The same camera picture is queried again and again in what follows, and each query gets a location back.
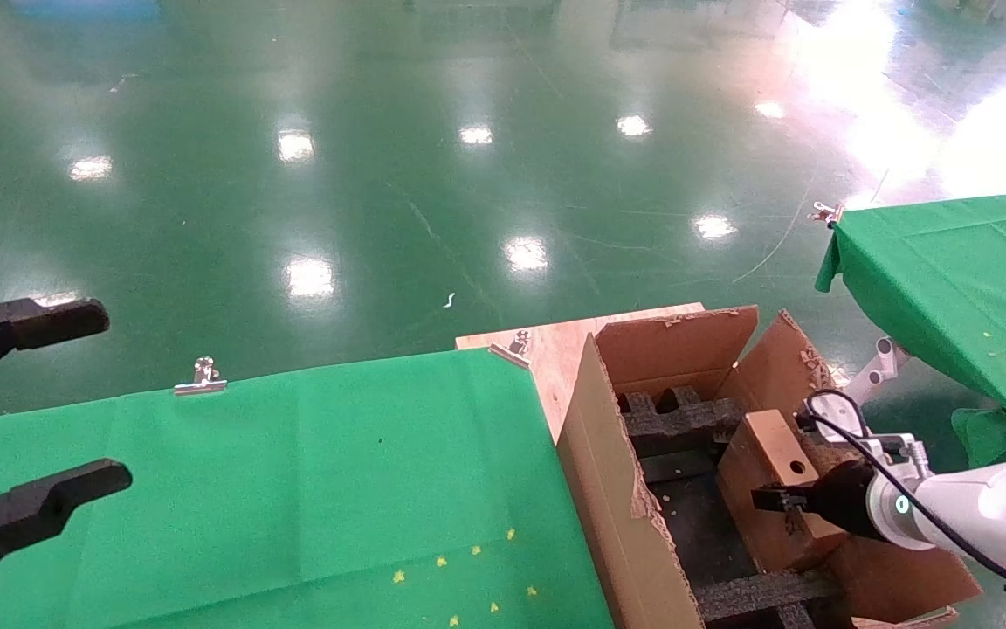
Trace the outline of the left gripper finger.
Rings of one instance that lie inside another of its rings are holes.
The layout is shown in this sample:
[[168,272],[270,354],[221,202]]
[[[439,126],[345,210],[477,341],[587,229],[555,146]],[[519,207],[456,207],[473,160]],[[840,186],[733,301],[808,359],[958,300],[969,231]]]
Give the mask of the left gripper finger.
[[0,562],[11,553],[59,536],[73,511],[131,487],[127,466],[96,460],[0,494]]
[[59,345],[109,330],[109,314],[95,299],[43,306],[33,299],[0,302],[0,359],[12,351]]

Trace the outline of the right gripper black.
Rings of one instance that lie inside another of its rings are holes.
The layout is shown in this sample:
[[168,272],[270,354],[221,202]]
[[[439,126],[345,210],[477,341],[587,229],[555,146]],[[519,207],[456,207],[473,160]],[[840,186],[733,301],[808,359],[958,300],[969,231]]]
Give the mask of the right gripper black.
[[810,511],[845,532],[879,540],[869,513],[869,489],[877,471],[871,463],[847,460],[807,487],[762,487],[751,490],[754,509]]

